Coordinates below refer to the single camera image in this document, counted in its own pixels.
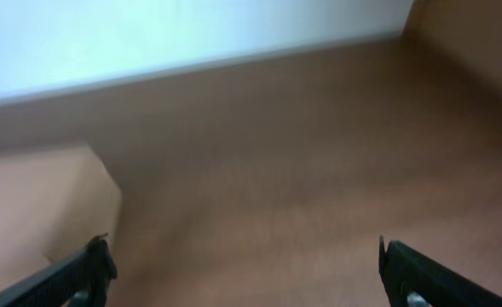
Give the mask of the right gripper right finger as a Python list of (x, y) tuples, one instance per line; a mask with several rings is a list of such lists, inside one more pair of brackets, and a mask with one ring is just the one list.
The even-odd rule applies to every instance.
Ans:
[(502, 297), (399, 240), (379, 238), (378, 273), (391, 306), (502, 307)]

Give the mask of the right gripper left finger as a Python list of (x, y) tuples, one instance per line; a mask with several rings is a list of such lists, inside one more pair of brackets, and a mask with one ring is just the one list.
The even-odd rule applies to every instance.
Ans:
[(84, 248), (0, 292), (0, 307), (103, 307), (118, 269), (106, 241), (93, 237)]

